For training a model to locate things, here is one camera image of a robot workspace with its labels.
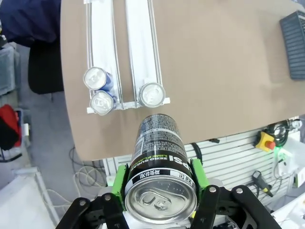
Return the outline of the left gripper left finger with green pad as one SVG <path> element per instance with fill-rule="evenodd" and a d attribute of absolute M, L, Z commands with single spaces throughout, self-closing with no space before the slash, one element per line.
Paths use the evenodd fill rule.
<path fill-rule="evenodd" d="M 128 229 L 123 215 L 128 174 L 128 165 L 119 166 L 111 191 L 103 191 L 92 201 L 83 197 L 75 199 L 56 228 L 100 229 L 105 225 L 108 229 Z"/>

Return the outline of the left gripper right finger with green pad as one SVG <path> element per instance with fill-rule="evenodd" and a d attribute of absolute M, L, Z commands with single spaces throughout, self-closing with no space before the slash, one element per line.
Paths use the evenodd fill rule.
<path fill-rule="evenodd" d="M 212 229 L 217 215 L 226 216 L 238 229 L 279 229 L 280 225 L 244 185 L 231 190 L 211 185 L 199 159 L 191 160 L 190 167 L 197 187 L 199 207 L 192 229 Z"/>

